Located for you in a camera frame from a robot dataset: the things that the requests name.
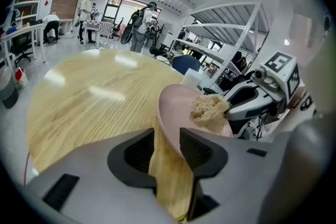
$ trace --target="trash can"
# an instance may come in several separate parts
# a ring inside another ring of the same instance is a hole
[[[4,66],[0,69],[0,99],[5,108],[10,109],[18,98],[19,94],[15,88],[11,71],[7,66]]]

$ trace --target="floor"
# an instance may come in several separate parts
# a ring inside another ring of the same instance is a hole
[[[102,39],[104,48],[116,48],[128,50],[129,45],[121,45],[112,39]],[[34,94],[34,88],[43,79],[48,70],[56,66],[60,61],[67,57],[71,57],[81,51],[95,49],[95,44],[87,44],[85,47],[81,45],[77,38],[61,38],[58,44],[52,44],[45,47],[46,62],[42,63],[40,47],[37,47],[37,59],[29,63],[22,60],[19,63],[24,68],[28,85],[19,90],[19,100],[11,109],[6,109],[0,103],[0,155],[11,178],[19,184],[24,183],[25,168],[26,182],[29,182],[37,171],[34,170],[31,158],[27,156],[28,147],[26,143],[26,115],[30,99]],[[147,48],[143,48],[142,53],[151,56]]]

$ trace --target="whiteboard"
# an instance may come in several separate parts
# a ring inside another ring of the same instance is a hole
[[[105,11],[105,17],[115,18],[117,10],[118,10],[117,7],[108,6]]]
[[[53,0],[40,0],[40,5],[38,8],[37,19],[41,20],[51,13],[51,6],[53,4]]]

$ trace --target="person bending over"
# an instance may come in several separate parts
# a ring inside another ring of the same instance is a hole
[[[85,20],[91,19],[91,11],[92,11],[92,0],[83,0],[82,4],[80,5],[80,27],[79,27],[79,42],[83,44],[83,23]],[[88,30],[89,36],[89,43],[95,43],[92,40],[92,30]]]
[[[43,18],[43,22],[47,23],[43,31],[44,46],[47,47],[50,45],[48,42],[48,33],[52,29],[55,30],[56,43],[58,43],[58,27],[61,22],[58,16],[55,13],[49,14]]]
[[[156,3],[150,2],[145,11],[142,18],[142,23],[138,29],[133,31],[132,36],[132,45],[130,51],[135,51],[141,53],[141,48],[145,42],[145,33],[147,28],[151,25],[156,25],[156,22],[152,21],[153,11],[156,9]]]

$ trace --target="white robot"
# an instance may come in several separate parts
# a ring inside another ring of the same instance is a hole
[[[252,132],[250,121],[259,118],[267,124],[278,120],[278,115],[285,112],[299,84],[295,57],[277,51],[262,62],[250,79],[235,85],[225,95],[232,105],[226,118],[234,137],[258,140],[260,129],[257,133]]]

